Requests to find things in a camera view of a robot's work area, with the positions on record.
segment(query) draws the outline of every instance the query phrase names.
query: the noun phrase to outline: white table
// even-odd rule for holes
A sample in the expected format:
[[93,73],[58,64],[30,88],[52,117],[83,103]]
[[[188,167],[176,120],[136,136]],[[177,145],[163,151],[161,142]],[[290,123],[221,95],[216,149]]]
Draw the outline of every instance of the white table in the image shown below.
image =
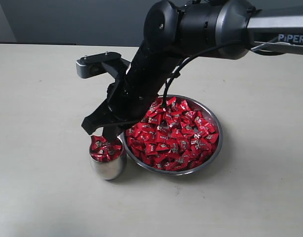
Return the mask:
[[107,182],[80,124],[113,79],[75,69],[105,51],[136,48],[0,45],[0,237],[303,237],[303,56],[195,60],[170,93],[216,114],[220,155],[185,177],[129,160]]

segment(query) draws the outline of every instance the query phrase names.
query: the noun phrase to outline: stainless steel cup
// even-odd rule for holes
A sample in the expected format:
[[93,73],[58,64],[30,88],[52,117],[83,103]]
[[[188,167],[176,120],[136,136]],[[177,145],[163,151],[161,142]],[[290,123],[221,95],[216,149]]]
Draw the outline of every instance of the stainless steel cup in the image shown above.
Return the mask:
[[121,154],[115,160],[110,162],[98,162],[90,156],[92,169],[104,180],[112,180],[117,178],[126,167],[127,153],[122,140],[119,140],[121,141],[123,148]]

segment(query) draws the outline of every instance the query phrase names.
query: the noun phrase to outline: table surface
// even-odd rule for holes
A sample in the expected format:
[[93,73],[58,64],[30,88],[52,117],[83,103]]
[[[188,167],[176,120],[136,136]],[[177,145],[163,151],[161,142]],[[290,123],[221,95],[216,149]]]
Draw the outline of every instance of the table surface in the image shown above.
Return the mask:
[[80,124],[113,79],[82,80],[75,60],[136,50],[0,45],[0,237],[303,237],[303,56],[195,60],[170,93],[219,118],[219,156],[181,177],[129,160],[107,182]]

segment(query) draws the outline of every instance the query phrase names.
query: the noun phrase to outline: gray wall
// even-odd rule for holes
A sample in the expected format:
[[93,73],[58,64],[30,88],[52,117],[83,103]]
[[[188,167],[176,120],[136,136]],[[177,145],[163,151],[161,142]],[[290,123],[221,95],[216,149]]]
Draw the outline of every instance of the gray wall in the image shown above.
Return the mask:
[[13,31],[5,17],[5,14],[0,5],[0,41],[1,42],[15,42]]
[[[138,46],[149,8],[158,0],[0,0],[18,42]],[[182,5],[187,0],[172,0]],[[250,0],[262,9],[303,0]]]

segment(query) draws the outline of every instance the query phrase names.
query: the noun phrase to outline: candy wrapper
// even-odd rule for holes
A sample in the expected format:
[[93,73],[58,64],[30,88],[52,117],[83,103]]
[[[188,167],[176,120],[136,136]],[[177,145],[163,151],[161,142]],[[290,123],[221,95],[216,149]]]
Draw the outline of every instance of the candy wrapper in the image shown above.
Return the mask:
[[120,156],[123,146],[117,139],[113,143],[107,142],[102,136],[91,136],[90,155],[98,162],[109,162]]
[[162,99],[158,98],[144,119],[125,133],[133,154],[155,169],[195,168],[206,162],[217,148],[219,134],[214,125],[200,111],[192,110],[186,100],[178,102],[173,97],[163,108]]

